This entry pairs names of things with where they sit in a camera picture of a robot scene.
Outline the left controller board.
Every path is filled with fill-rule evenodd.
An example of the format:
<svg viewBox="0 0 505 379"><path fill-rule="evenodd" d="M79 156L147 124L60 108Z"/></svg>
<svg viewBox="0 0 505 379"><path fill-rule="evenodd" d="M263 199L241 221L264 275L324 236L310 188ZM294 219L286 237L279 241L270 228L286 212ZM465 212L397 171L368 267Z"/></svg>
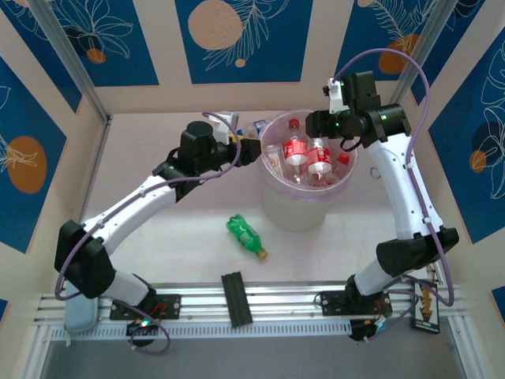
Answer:
<svg viewBox="0 0 505 379"><path fill-rule="evenodd" d="M157 336L158 332L159 327L145 317L138 318L126 325L126 335L128 337Z"/></svg>

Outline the light blue pad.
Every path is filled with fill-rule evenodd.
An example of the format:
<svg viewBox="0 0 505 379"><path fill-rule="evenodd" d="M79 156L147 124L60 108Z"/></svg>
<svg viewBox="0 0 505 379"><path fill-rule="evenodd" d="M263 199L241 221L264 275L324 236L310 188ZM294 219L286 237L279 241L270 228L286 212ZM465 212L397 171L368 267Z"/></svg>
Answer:
<svg viewBox="0 0 505 379"><path fill-rule="evenodd" d="M98 322L99 300L78 295L65 302L64 326L68 332L85 332Z"/></svg>

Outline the black power distribution board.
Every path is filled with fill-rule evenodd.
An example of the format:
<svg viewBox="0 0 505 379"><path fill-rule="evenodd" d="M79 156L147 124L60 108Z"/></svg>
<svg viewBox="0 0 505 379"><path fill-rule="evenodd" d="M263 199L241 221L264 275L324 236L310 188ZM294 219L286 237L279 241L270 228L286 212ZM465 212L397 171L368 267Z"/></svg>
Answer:
<svg viewBox="0 0 505 379"><path fill-rule="evenodd" d="M414 293L419 297L412 311L411 328L431 334L440 333L439 301L434 295L435 283L422 280L413 283Z"/></svg>

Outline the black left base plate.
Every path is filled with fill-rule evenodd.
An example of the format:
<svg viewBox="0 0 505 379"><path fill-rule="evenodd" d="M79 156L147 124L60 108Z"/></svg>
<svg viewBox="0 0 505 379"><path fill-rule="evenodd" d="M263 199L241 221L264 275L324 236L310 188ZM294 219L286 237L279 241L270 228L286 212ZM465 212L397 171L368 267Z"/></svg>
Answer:
<svg viewBox="0 0 505 379"><path fill-rule="evenodd" d="M155 295L152 299L143 301L137 308L156 320L177 320L181 310L181 296ZM133 321L141 318L141 315L120 302L113 301L109 318L112 321Z"/></svg>

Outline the green plastic bottle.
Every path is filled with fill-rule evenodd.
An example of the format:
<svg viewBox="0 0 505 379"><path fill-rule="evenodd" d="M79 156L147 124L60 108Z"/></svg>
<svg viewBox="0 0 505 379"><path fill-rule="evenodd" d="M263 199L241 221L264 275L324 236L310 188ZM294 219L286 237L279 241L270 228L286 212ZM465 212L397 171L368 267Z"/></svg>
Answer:
<svg viewBox="0 0 505 379"><path fill-rule="evenodd" d="M226 222L226 229L237 239L244 249L253 253L260 260L267 257L267 251L263 247L260 236L242 215L231 216Z"/></svg>

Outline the aluminium side rail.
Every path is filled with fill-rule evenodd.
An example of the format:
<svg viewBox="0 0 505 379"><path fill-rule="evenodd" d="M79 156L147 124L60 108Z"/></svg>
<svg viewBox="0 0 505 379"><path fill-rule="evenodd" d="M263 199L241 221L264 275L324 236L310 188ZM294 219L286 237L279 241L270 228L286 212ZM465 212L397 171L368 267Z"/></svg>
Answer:
<svg viewBox="0 0 505 379"><path fill-rule="evenodd" d="M91 195L92 195L92 190L93 190L93 187L94 187L94 184L95 184L95 179L96 179L96 176L98 174L99 165L100 165L101 159L103 157L104 149L106 147L107 138L108 138L108 135L109 135L109 132L110 132L110 125L111 125L111 122L112 122L112 118L113 118L112 115L109 115L107 117L107 122L104 124L102 133L100 135L99 144L98 144L98 147L97 147L95 155L94 155L94 159L93 159L93 162L92 162L92 166L91 166L90 174L89 174L89 177L88 177L87 185L86 185L86 188L85 188L85 191L84 191L84 199L83 199L82 205L80 207L79 215L77 217L77 221L78 222L83 221L84 217L86 215L88 204L89 204L89 201L90 201L90 198L91 198Z"/></svg>

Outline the aluminium rail base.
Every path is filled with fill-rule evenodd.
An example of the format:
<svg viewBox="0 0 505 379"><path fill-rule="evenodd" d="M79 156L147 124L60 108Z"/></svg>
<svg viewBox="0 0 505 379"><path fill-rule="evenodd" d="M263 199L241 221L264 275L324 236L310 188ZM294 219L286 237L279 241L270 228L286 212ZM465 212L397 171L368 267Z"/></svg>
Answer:
<svg viewBox="0 0 505 379"><path fill-rule="evenodd" d="M258 321L319 320L322 310L314 302L321 291L343 289L342 282L247 283L245 292L252 318ZM223 286L221 283L170 284L157 290L166 295L181 296L179 321L228 321ZM44 294L39 302L34 323L61 325L69 302L60 302L53 295Z"/></svg>

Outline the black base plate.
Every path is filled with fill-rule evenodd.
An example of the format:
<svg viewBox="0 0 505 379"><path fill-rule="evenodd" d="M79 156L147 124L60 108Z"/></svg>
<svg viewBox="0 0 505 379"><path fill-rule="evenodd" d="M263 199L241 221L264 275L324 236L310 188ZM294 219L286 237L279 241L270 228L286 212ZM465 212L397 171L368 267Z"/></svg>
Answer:
<svg viewBox="0 0 505 379"><path fill-rule="evenodd" d="M321 291L317 297L324 316L388 318L392 315L391 300L383 292L361 296L349 295L345 291Z"/></svg>
<svg viewBox="0 0 505 379"><path fill-rule="evenodd" d="M155 295L152 299L143 301L137 308L156 320L177 320L181 310L181 296ZM113 301L109 318L112 321L133 321L141 318L141 315L120 302Z"/></svg>

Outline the white round bin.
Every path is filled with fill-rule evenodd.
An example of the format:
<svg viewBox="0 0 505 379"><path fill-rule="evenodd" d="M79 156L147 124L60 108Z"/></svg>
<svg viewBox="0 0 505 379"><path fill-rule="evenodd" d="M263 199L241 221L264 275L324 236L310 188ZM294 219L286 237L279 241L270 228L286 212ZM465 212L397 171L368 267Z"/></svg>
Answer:
<svg viewBox="0 0 505 379"><path fill-rule="evenodd" d="M337 157L343 150L339 147L339 141L329 141L331 157L336 164ZM287 175L287 167L285 164L284 175ZM330 212L338 201L342 199L344 191L333 201L328 202L311 202L311 201L294 201L285 197L279 196L272 190L268 189L262 182L261 192L264 211L267 217L279 227L288 231L308 231L321 224L326 215Z"/></svg>

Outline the black bracket on rail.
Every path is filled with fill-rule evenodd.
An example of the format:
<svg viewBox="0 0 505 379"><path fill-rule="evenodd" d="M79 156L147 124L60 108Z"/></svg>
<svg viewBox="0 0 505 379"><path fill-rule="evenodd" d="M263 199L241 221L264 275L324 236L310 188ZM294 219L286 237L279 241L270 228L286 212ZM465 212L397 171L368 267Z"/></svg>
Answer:
<svg viewBox="0 0 505 379"><path fill-rule="evenodd" d="M253 317L241 273L226 274L221 276L221 280L231 326L239 328L252 324Z"/></svg>

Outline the controller board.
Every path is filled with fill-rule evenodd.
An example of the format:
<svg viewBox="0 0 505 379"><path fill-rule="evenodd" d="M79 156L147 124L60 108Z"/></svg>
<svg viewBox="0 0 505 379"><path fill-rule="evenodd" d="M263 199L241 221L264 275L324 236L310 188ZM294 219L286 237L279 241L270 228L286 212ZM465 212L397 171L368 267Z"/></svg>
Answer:
<svg viewBox="0 0 505 379"><path fill-rule="evenodd" d="M350 338L357 342L374 339L384 330L386 320L384 317L377 320L351 320Z"/></svg>
<svg viewBox="0 0 505 379"><path fill-rule="evenodd" d="M126 325L126 335L128 337L157 336L158 332L159 327L145 317L138 318Z"/></svg>

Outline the right controller board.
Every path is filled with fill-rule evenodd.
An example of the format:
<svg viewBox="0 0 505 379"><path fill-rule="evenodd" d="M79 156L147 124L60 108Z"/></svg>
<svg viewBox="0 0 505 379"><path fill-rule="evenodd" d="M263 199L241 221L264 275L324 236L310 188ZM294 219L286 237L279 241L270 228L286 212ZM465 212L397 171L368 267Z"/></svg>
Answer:
<svg viewBox="0 0 505 379"><path fill-rule="evenodd" d="M350 338L357 342L374 339L384 330L386 320L384 317L377 320L351 320Z"/></svg>

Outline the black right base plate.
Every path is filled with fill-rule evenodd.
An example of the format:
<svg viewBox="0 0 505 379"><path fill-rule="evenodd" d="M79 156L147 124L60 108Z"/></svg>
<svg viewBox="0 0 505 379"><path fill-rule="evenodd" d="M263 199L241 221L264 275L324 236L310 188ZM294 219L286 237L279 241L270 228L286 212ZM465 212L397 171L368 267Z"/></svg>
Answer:
<svg viewBox="0 0 505 379"><path fill-rule="evenodd" d="M349 295L345 291L321 291L317 297L324 316L388 318L392 315L391 300L383 292L361 296Z"/></svg>

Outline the aluminium frame post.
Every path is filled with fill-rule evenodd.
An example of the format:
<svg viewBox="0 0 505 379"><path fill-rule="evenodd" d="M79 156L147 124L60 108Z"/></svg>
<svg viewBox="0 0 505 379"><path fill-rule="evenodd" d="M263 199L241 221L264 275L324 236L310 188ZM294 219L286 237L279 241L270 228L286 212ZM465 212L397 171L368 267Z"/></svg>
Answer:
<svg viewBox="0 0 505 379"><path fill-rule="evenodd" d="M410 52L410 61L404 58L406 64L388 103L401 103L417 78L421 79L421 83L426 87L425 102L428 102L429 82L422 71L423 65L457 2L458 0L416 0L414 8L410 12L407 31L414 34L417 29L421 28L421 34L417 37L417 42Z"/></svg>
<svg viewBox="0 0 505 379"><path fill-rule="evenodd" d="M77 86L79 92L88 101L88 104L101 121L102 125L108 126L110 115L103 106L95 90L92 79L89 77L88 72L84 68L82 61L74 50L58 18L45 0L27 0L27 3L32 15L47 37L67 73Z"/></svg>

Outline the clear unlabelled plastic bottle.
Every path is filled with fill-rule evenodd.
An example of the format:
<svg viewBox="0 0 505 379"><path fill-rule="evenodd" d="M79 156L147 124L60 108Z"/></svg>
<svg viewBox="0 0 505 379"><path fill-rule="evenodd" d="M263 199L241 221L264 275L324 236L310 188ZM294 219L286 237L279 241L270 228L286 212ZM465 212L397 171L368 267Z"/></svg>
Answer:
<svg viewBox="0 0 505 379"><path fill-rule="evenodd" d="M337 162L332 166L332 171L327 172L323 176L323 184L325 186L333 186L339 183L346 176L346 165Z"/></svg>

